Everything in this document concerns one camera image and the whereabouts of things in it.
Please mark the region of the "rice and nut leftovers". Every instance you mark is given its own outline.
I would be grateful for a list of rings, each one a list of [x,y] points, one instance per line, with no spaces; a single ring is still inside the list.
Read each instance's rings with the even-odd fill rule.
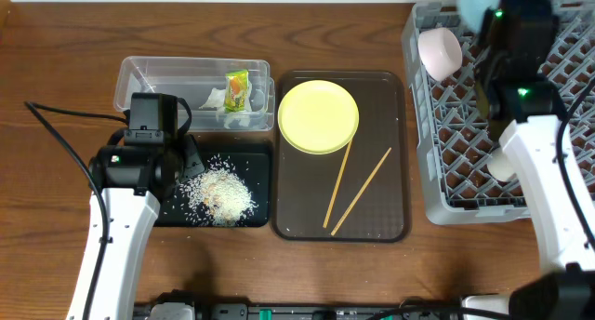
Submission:
[[[230,157],[216,154],[203,173],[179,187],[181,207],[191,225],[233,227],[251,218],[258,203]]]

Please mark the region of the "light blue bowl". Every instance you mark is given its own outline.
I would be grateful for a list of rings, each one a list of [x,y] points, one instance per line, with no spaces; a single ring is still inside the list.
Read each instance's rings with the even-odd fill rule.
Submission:
[[[495,8],[499,0],[456,0],[458,14],[465,25],[474,33],[481,30],[483,16],[488,8]]]

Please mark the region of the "pink round plate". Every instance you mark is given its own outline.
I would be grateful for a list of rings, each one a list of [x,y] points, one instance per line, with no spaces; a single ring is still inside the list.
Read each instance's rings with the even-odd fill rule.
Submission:
[[[462,49],[456,36],[441,27],[421,33],[417,43],[418,54],[427,73],[441,82],[462,66]]]

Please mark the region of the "green snack wrapper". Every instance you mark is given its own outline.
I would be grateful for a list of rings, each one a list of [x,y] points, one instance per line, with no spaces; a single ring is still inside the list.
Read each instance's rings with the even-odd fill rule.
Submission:
[[[248,99],[249,71],[241,70],[227,73],[224,107],[228,112],[245,110],[245,101]]]

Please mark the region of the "white cup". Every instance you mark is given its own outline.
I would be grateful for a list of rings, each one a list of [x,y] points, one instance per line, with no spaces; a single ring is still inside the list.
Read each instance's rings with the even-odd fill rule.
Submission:
[[[516,175],[500,147],[494,149],[487,160],[488,172],[500,182],[510,182]]]

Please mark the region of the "yellow round plate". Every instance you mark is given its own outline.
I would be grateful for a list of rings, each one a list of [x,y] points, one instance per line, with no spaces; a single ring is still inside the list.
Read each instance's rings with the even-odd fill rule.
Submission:
[[[359,108],[351,93],[325,80],[292,87],[278,109],[278,126],[284,139],[310,154],[342,149],[354,137],[359,120]]]

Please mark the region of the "wooden chopstick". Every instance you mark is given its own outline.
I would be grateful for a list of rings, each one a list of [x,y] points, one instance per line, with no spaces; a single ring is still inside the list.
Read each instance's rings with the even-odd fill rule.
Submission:
[[[345,166],[347,165],[347,161],[348,161],[348,158],[349,158],[349,155],[350,155],[351,145],[352,145],[352,140],[350,140],[348,142],[348,144],[346,146],[346,150],[345,150],[344,155],[343,155],[343,159],[342,159],[342,162],[341,162],[341,165],[340,165],[338,174],[337,174],[337,179],[336,179],[336,182],[335,182],[335,186],[334,186],[334,189],[333,189],[333,192],[332,192],[330,201],[329,201],[329,205],[328,205],[328,208],[326,210],[325,217],[324,217],[323,228],[327,228],[327,225],[328,225],[328,223],[330,221],[330,218],[331,218],[331,215],[332,215],[332,211],[333,211],[333,208],[334,208],[334,204],[336,202],[338,189],[340,187],[340,183],[342,181],[342,177],[343,177],[343,173],[344,173],[344,170],[345,170]]]
[[[347,209],[345,210],[345,212],[343,213],[343,215],[341,216],[341,218],[337,222],[337,224],[334,227],[334,229],[331,231],[330,234],[332,236],[336,235],[336,233],[338,232],[338,230],[341,228],[341,226],[343,225],[344,221],[347,219],[347,217],[349,216],[349,214],[352,212],[353,208],[358,203],[359,199],[364,194],[365,190],[367,189],[367,187],[369,186],[369,184],[371,183],[371,181],[373,180],[373,178],[376,176],[376,174],[378,173],[379,169],[384,164],[384,162],[387,159],[387,157],[390,155],[391,151],[392,151],[392,148],[389,147],[388,150],[383,154],[383,156],[377,162],[377,164],[375,165],[374,169],[371,171],[371,173],[369,174],[369,176],[365,180],[364,184],[361,186],[361,188],[359,189],[358,193],[351,200],[349,206],[347,207]]]

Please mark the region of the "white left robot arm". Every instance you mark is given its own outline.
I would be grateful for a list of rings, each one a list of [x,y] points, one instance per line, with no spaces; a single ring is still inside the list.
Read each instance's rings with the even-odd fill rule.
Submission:
[[[90,222],[70,319],[128,319],[142,259],[161,205],[205,167],[189,129],[178,123],[183,98],[131,97],[127,126],[90,160]]]

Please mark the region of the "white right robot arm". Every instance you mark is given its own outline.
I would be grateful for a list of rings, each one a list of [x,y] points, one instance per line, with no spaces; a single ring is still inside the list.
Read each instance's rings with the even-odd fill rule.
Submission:
[[[554,0],[457,0],[485,52],[474,69],[477,107],[516,177],[534,225],[541,278],[511,293],[513,319],[594,316],[594,204],[576,161],[569,123],[594,88],[567,106],[540,72],[560,29]]]

